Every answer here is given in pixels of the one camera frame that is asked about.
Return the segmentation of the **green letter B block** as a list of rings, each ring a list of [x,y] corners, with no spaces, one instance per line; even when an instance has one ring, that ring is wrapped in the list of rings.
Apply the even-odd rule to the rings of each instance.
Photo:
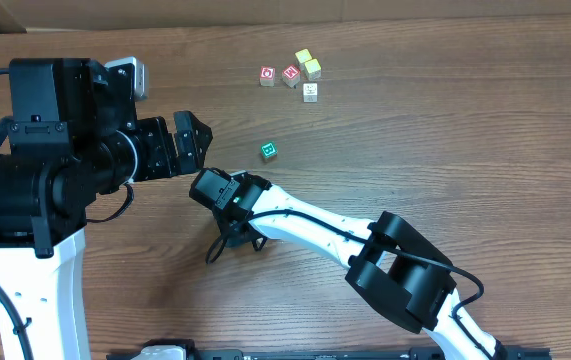
[[[260,147],[261,155],[264,160],[269,161],[278,155],[278,149],[274,142],[267,142]]]

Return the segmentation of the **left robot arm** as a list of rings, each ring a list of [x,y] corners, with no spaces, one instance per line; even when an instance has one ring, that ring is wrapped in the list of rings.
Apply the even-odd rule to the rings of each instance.
[[[139,119],[135,58],[15,59],[0,120],[0,334],[8,359],[91,355],[82,278],[86,210],[134,183],[199,171],[211,129],[188,111]]]

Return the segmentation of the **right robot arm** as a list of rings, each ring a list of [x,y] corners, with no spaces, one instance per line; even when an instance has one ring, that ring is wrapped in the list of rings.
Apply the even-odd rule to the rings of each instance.
[[[336,262],[346,282],[378,314],[411,332],[425,332],[447,359],[504,359],[503,344],[466,311],[482,282],[451,260],[402,217],[341,216],[301,201],[246,171],[202,170],[190,197],[212,212],[220,235],[206,261],[245,243],[261,251],[270,240],[304,246]]]

